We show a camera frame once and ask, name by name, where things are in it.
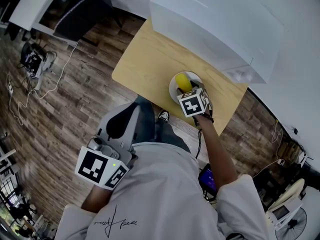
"forearm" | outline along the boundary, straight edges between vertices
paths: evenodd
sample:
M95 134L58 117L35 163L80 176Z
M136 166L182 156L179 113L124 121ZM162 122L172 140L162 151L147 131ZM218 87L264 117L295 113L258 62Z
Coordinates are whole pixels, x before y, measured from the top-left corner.
M231 156L221 144L212 122L203 116L198 118L198 121L202 128L213 178L217 189L219 189L238 178L236 168Z
M111 195L111 190L107 190L95 185L84 200L81 209L92 213L98 213L109 203Z

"blue pants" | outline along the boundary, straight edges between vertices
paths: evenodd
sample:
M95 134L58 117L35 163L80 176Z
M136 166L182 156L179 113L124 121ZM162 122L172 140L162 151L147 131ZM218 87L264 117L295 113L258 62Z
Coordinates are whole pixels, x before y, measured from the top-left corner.
M137 138L134 143L158 142L167 143L184 149L190 153L190 149L182 138L177 136L172 126L164 120L155 122L155 112L152 103L140 95L134 101L138 103L141 112L137 122Z

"screen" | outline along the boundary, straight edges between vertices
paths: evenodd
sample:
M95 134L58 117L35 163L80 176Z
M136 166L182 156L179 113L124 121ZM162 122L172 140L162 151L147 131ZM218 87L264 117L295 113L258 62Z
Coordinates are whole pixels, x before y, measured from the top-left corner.
M283 216L289 213L289 210L283 205L280 208L272 212L277 220L280 220Z
M199 178L203 184L208 186L209 188L213 189L215 192L217 191L216 183L214 181L214 176L212 175L212 171L207 168L205 172Z

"shirt sleeve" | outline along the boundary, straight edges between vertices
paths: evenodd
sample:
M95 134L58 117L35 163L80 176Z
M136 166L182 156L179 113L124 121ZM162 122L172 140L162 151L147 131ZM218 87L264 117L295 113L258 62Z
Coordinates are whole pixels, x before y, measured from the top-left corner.
M96 213L68 204L64 208L55 240L84 240Z
M249 175L222 186L217 193L218 216L247 240L267 240L265 212L258 192Z

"shoe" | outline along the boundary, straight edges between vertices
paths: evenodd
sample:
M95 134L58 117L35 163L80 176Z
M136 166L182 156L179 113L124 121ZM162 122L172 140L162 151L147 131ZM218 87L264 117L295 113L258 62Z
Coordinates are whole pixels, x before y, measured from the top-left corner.
M169 122L169 118L170 118L170 113L166 110L161 110L161 112L158 115L158 120L164 120L166 123Z

